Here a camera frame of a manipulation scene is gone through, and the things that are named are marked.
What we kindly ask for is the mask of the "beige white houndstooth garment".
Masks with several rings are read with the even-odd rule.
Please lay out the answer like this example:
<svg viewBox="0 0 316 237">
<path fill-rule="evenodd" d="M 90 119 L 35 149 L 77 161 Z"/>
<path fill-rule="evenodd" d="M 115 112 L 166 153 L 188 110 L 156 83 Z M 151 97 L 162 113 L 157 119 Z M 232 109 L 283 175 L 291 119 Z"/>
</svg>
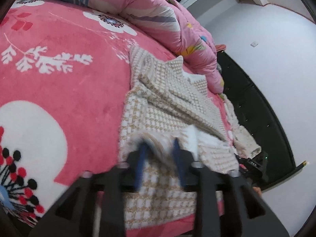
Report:
<svg viewBox="0 0 316 237">
<path fill-rule="evenodd" d="M 204 77 L 185 74 L 183 58 L 164 62 L 133 46 L 131 90 L 120 128 L 120 161 L 142 142 L 150 146 L 140 189 L 125 198 L 125 225 L 140 229 L 194 213 L 196 195 L 184 192 L 172 157 L 175 139 L 209 169 L 238 168 L 219 108 L 207 96 Z"/>
</svg>

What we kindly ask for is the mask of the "cream fuzzy cloth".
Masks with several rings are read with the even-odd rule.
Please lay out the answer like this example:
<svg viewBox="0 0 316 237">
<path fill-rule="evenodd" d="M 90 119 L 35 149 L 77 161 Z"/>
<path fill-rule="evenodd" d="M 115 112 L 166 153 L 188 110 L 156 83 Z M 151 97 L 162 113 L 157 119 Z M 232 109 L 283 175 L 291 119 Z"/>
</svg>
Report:
<svg viewBox="0 0 316 237">
<path fill-rule="evenodd" d="M 233 146 L 237 150 L 237 154 L 243 158 L 253 159 L 256 155 L 261 153 L 261 146 L 256 143 L 248 130 L 239 124 L 232 102 L 230 102 L 225 94 L 222 94 L 221 97 L 224 102 L 227 120 L 231 127 L 229 137 L 232 138 Z"/>
</svg>

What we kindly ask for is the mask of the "black padded headboard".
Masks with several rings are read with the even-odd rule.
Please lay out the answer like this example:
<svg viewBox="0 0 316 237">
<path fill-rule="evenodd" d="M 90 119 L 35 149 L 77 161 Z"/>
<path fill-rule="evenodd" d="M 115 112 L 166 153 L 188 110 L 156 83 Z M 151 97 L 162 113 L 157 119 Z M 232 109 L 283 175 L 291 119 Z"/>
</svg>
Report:
<svg viewBox="0 0 316 237">
<path fill-rule="evenodd" d="M 239 124 L 268 154 L 268 181 L 260 188 L 271 188 L 296 170 L 287 136 L 267 99 L 243 69 L 224 51 L 217 53 L 217 62 L 225 82 L 224 93 L 233 104 Z"/>
</svg>

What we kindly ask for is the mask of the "pink floral fleece blanket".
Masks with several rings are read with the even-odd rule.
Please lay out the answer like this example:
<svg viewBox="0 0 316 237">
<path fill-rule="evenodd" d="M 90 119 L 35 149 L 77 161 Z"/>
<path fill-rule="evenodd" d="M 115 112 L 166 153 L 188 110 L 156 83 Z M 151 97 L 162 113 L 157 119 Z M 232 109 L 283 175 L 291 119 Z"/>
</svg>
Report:
<svg viewBox="0 0 316 237">
<path fill-rule="evenodd" d="M 16 0 L 1 23 L 1 236 L 28 236 L 66 191 L 65 218 L 92 204 L 117 163 L 129 48 L 173 55 L 125 21 Z"/>
</svg>

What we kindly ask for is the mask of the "pink and blue quilt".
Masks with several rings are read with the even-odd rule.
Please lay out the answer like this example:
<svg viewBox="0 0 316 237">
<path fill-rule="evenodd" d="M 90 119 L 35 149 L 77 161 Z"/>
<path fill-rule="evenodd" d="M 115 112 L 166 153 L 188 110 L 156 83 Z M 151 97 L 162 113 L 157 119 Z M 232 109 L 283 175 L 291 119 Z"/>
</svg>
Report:
<svg viewBox="0 0 316 237">
<path fill-rule="evenodd" d="M 173 54 L 182 56 L 192 72 L 205 75 L 212 93 L 223 92 L 224 80 L 217 69 L 217 50 L 211 33 L 176 0 L 62 1 L 121 16 Z"/>
</svg>

